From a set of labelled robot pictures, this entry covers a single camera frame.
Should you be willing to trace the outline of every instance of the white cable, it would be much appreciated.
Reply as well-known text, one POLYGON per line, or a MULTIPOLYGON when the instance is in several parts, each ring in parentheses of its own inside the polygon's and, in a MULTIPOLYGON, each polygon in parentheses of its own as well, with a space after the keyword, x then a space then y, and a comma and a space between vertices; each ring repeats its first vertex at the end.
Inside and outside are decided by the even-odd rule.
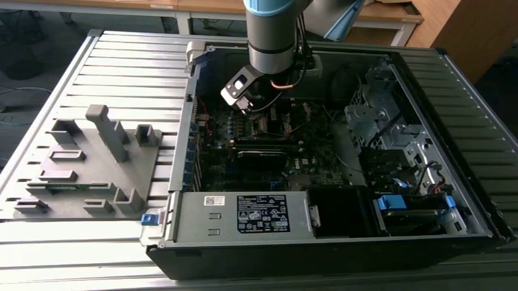
POLYGON ((325 106, 322 105, 321 106, 321 108, 322 108, 322 110, 324 110, 324 112, 325 112, 325 114, 326 114, 326 116, 332 119, 332 117, 330 117, 330 114, 329 114, 329 112, 326 111, 326 108, 325 108, 325 106))
POLYGON ((41 90, 41 91, 45 91, 47 94, 51 93, 51 91, 49 89, 45 89, 45 88, 38 88, 38 87, 19 87, 19 88, 11 88, 11 89, 6 89, 5 91, 0 92, 0 95, 1 94, 5 94, 5 93, 9 93, 11 91, 15 91, 15 90, 41 90))
POLYGON ((334 156, 336 156, 336 159, 340 161, 340 163, 341 163, 341 165, 344 165, 346 168, 349 168, 352 171, 356 171, 356 172, 358 172, 358 173, 361 173, 362 174, 362 171, 360 171, 360 170, 356 170, 354 168, 352 168, 341 159, 340 159, 340 156, 334 153, 333 154, 334 156))

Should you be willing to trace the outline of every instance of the cable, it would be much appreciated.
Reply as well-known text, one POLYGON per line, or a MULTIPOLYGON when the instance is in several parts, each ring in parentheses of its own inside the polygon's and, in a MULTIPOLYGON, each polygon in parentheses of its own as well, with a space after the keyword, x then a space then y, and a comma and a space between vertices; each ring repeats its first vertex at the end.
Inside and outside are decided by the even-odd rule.
POLYGON ((264 133, 266 133, 266 134, 269 134, 269 135, 276 135, 276 136, 284 137, 282 135, 280 135, 280 134, 277 134, 277 133, 272 133, 272 132, 264 132, 264 133))
POLYGON ((288 135, 292 134, 292 132, 293 132, 296 129, 298 129, 300 127, 302 127, 306 123, 308 123, 308 121, 305 121, 301 125, 298 125, 297 127, 294 127, 294 129, 289 131, 288 135))
POLYGON ((336 117, 336 115, 338 114, 338 111, 336 111, 330 117, 330 122, 329 122, 329 133, 332 132, 332 124, 333 124, 333 119, 336 117))
POLYGON ((210 23, 210 24, 216 24, 218 21, 220 21, 220 19, 217 19, 216 21, 210 21, 210 20, 208 20, 208 19, 197 19, 202 24, 204 24, 204 22, 206 21, 208 23, 210 23))
POLYGON ((352 171, 356 171, 356 172, 358 172, 358 173, 361 173, 362 174, 362 171, 361 170, 357 170, 357 169, 354 169, 354 168, 352 168, 341 159, 340 159, 340 156, 334 153, 333 154, 334 156, 336 156, 336 159, 340 161, 340 163, 341 163, 341 165, 344 165, 348 169, 350 169, 352 171))
POLYGON ((22 125, 30 125, 31 123, 9 123, 9 122, 5 122, 5 121, 0 121, 0 124, 13 125, 13 126, 22 126, 22 125))
MULTIPOLYGON (((346 75, 350 75, 350 74, 354 74, 353 72, 352 72, 352 69, 348 67, 348 64, 349 63, 346 63, 346 64, 342 64, 337 69, 334 69, 332 72, 330 72, 330 74, 329 74, 329 77, 328 77, 328 79, 326 79, 326 81, 325 81, 325 99, 329 101, 329 100, 332 100, 333 98, 332 98, 332 84, 333 84, 333 81, 334 81, 334 79, 336 79, 336 76, 338 75, 337 73, 340 72, 340 71, 342 71, 346 75)), ((361 80, 360 80, 360 78, 358 78, 358 76, 357 76, 357 74, 354 74, 354 76, 356 76, 356 79, 357 79, 357 89, 356 89, 356 91, 354 91, 354 94, 357 94, 357 91, 358 90, 361 90, 362 88, 361 88, 361 80)))
POLYGON ((381 128, 380 131, 377 131, 377 133, 372 136, 370 140, 368 141, 366 143, 366 148, 370 147, 373 141, 381 136, 385 134, 385 132, 388 131, 388 129, 391 129, 391 127, 393 126, 393 124, 397 122, 397 120, 400 119, 400 117, 403 116, 403 113, 399 112, 393 118, 388 121, 387 125, 384 126, 384 128, 381 128))
POLYGON ((322 105, 321 108, 322 108, 322 110, 324 110, 326 116, 328 116, 328 117, 330 118, 330 120, 332 120, 330 114, 329 114, 329 112, 326 111, 325 106, 322 105))
POLYGON ((436 161, 428 161, 427 164, 424 165, 424 167, 421 168, 419 178, 417 178, 417 183, 415 183, 415 190, 412 191, 413 195, 416 195, 419 193, 420 183, 421 183, 421 180, 424 179, 425 170, 428 170, 428 167, 431 167, 435 164, 439 164, 439 163, 436 161))
POLYGON ((229 29, 229 27, 232 26, 232 24, 233 24, 233 20, 229 22, 229 24, 228 24, 228 26, 226 26, 226 28, 225 28, 225 32, 228 33, 228 29, 229 29))
POLYGON ((298 79, 289 85, 288 84, 286 85, 277 85, 277 84, 274 84, 274 81, 270 80, 269 83, 276 90, 289 90, 289 89, 294 88, 294 86, 300 83, 300 81, 302 80, 302 78, 305 76, 306 39, 305 39, 305 29, 304 29, 305 25, 304 25, 301 19, 302 19, 302 16, 300 16, 297 18, 297 23, 298 23, 297 32, 300 33, 300 37, 301 37, 301 74, 298 75, 298 79))
POLYGON ((440 177, 440 181, 436 182, 436 184, 435 184, 433 188, 431 188, 431 191, 429 191, 428 194, 435 194, 436 191, 437 191, 437 189, 440 188, 440 186, 443 186, 443 185, 445 184, 445 178, 444 178, 444 176, 440 174, 439 170, 436 170, 436 176, 440 177))
POLYGON ((11 91, 15 91, 15 90, 41 90, 41 91, 45 91, 46 93, 51 93, 51 91, 49 89, 45 89, 45 88, 38 88, 38 87, 19 87, 19 88, 10 88, 7 86, 3 86, 3 85, 0 85, 1 87, 5 87, 5 88, 9 88, 6 89, 5 91, 0 92, 0 95, 1 94, 5 94, 5 93, 9 93, 11 91))
POLYGON ((264 105, 258 109, 252 109, 249 112, 256 113, 256 112, 261 112, 264 109, 268 109, 268 107, 274 103, 274 101, 281 97, 282 94, 284 94, 284 91, 280 91, 278 94, 274 96, 273 100, 270 100, 270 102, 266 103, 266 105, 264 105))

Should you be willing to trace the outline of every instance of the metal bracket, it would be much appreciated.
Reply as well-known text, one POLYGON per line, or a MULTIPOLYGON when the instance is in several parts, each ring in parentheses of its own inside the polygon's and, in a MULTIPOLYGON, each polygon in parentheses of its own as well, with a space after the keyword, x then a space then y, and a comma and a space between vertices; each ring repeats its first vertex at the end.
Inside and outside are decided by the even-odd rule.
POLYGON ((222 99, 226 101, 229 106, 236 106, 242 113, 245 113, 253 106, 244 96, 244 92, 262 76, 264 74, 260 73, 252 65, 245 65, 221 89, 222 99))
POLYGON ((376 130, 375 121, 387 120, 383 110, 364 105, 345 106, 344 113, 354 135, 360 136, 369 136, 376 130))
POLYGON ((190 41, 186 44, 185 60, 188 65, 194 64, 194 59, 204 54, 204 41, 190 41))

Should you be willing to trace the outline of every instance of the table leg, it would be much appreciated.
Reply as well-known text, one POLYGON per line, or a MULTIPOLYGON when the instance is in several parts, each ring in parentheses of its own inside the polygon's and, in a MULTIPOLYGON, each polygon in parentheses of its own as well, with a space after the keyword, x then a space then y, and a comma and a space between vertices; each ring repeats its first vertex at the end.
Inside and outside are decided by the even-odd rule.
POLYGON ((202 29, 210 29, 210 25, 209 25, 208 19, 202 18, 201 22, 202 22, 202 29))
POLYGON ((192 19, 188 11, 176 11, 177 31, 181 35, 192 34, 192 19))
POLYGON ((160 17, 164 33, 174 33, 176 19, 172 17, 160 17))
POLYGON ((61 15, 61 19, 62 19, 65 24, 71 24, 73 23, 71 13, 70 12, 59 12, 58 14, 61 15))
POLYGON ((393 40, 391 41, 389 45, 395 47, 405 46, 409 36, 412 35, 415 26, 415 23, 404 23, 401 28, 397 30, 397 33, 395 34, 393 40))

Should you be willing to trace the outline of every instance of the wooden desk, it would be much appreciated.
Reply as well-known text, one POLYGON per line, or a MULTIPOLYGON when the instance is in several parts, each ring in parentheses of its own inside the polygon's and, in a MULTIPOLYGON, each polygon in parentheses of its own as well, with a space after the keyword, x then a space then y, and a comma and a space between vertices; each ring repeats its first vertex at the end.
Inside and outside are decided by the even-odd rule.
MULTIPOLYGON (((182 35, 192 33, 192 18, 245 20, 242 0, 6 0, 0 1, 0 8, 174 17, 182 35)), ((362 38, 376 44, 404 46, 421 20, 423 17, 409 15, 400 4, 372 3, 360 11, 349 41, 364 42, 362 38)))
POLYGON ((0 8, 70 13, 173 17, 177 0, 6 0, 0 8))
MULTIPOLYGON (((182 14, 182 19, 208 18, 244 20, 245 8, 242 0, 178 0, 177 12, 182 14)), ((350 31, 348 42, 361 42, 369 40, 372 44, 389 44, 404 46, 416 24, 421 23, 420 15, 411 15, 405 12, 401 4, 372 3, 362 7, 360 15, 353 24, 356 28, 350 31)), ((180 30, 181 34, 189 34, 189 30, 180 30)))
POLYGON ((413 0, 425 17, 408 41, 440 47, 472 83, 518 37, 516 0, 413 0))

